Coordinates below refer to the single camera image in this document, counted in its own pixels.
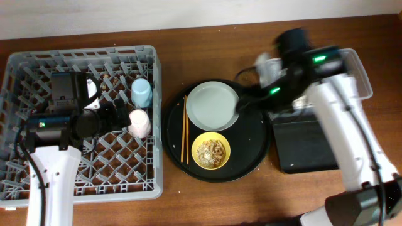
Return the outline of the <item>pink plastic cup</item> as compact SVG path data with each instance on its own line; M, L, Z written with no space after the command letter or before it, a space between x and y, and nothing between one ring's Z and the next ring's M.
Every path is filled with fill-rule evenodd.
M128 132L133 137L143 139L151 132L151 123L147 113L141 109L133 110L129 113L131 125L128 126Z

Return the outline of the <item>light blue plastic cup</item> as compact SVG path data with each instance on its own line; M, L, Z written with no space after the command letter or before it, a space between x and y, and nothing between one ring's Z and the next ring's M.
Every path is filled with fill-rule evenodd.
M135 106L147 108L152 101L151 84L143 78L138 78L131 84L131 100Z

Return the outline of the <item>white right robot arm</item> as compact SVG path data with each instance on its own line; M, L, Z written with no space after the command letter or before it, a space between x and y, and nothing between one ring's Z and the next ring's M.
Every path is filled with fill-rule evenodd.
M342 172L345 192L330 196L287 225L383 225L401 211L401 175L373 133L336 46L312 48L295 28L275 39L284 74L266 87L244 91L236 110L285 109L300 96L311 103Z

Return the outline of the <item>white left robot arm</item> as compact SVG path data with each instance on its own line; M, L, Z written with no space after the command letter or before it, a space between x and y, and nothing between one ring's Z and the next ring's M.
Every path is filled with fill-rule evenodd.
M89 108L101 96L97 78L83 72L56 72L50 77L51 98L43 112L30 116L20 127L14 150L29 162L30 193L27 225L71 225L73 193L85 140L108 132L144 126L143 110L129 112L116 99Z

